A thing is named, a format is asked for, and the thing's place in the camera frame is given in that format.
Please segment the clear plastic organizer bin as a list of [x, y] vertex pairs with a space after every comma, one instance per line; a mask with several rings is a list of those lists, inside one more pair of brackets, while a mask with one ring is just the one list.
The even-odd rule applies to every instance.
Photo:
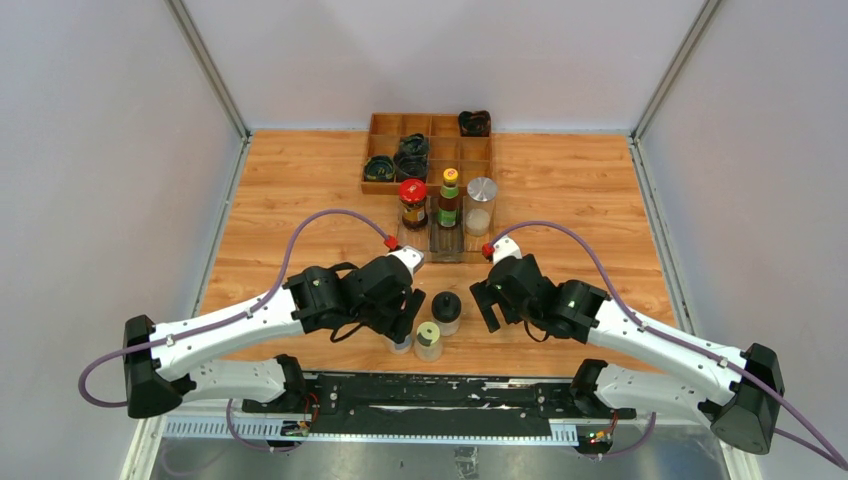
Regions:
[[418, 230], [410, 230], [403, 224], [404, 207], [397, 203], [398, 226], [395, 236], [402, 245], [411, 246], [423, 253], [424, 260], [430, 263], [470, 263], [485, 264], [482, 248], [496, 234], [496, 210], [491, 208], [488, 226], [481, 235], [472, 235], [466, 230], [465, 220], [473, 208], [479, 208], [467, 196], [462, 197], [459, 207], [458, 226], [446, 229], [436, 221], [438, 199], [427, 198], [427, 224]]

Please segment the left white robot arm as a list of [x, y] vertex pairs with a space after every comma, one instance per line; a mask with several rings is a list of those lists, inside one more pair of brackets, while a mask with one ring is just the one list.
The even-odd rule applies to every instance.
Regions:
[[244, 399], [271, 403], [283, 413], [298, 411], [307, 389], [294, 357], [242, 362], [228, 361], [226, 355], [346, 325], [366, 326], [402, 344], [426, 297], [413, 286], [423, 263], [420, 251], [403, 247], [362, 267], [349, 262], [308, 267], [263, 297], [199, 317], [159, 324], [146, 315], [127, 320], [128, 416], [155, 417], [207, 399]]

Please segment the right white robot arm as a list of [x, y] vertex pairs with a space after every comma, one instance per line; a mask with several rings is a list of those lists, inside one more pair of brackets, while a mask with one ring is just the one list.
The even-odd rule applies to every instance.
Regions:
[[620, 306], [580, 280], [554, 284], [533, 255], [507, 256], [469, 288], [489, 331], [501, 320], [547, 337], [615, 350], [657, 368], [639, 373], [586, 359], [571, 382], [571, 403], [584, 417], [607, 408], [665, 413], [707, 427], [739, 450], [769, 452], [785, 388], [776, 353], [698, 339]]

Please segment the red lid chili jar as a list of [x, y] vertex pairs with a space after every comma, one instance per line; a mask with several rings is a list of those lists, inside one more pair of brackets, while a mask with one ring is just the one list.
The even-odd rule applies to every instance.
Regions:
[[426, 184], [419, 179], [404, 180], [400, 183], [398, 197], [403, 226], [410, 231], [423, 229], [428, 223]]

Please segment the large silver lid jar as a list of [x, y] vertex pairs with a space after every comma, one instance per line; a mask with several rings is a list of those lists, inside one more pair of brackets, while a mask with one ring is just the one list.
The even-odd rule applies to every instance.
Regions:
[[463, 207], [463, 222], [467, 234], [481, 237], [489, 231], [497, 192], [498, 186], [492, 178], [480, 176], [469, 181], [466, 204]]

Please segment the yellow cap sauce bottle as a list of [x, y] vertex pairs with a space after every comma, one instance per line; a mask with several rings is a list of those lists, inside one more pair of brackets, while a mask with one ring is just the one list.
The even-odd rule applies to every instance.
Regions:
[[440, 227], [450, 229], [457, 226], [459, 202], [459, 171], [456, 168], [445, 169], [438, 198], [437, 222]]

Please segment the silver lid spice jar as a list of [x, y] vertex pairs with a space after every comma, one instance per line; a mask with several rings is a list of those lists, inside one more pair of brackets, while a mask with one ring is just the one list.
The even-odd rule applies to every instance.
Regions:
[[387, 350], [396, 355], [402, 355], [412, 349], [413, 339], [411, 336], [406, 336], [402, 341], [395, 342], [392, 339], [386, 338], [385, 345]]

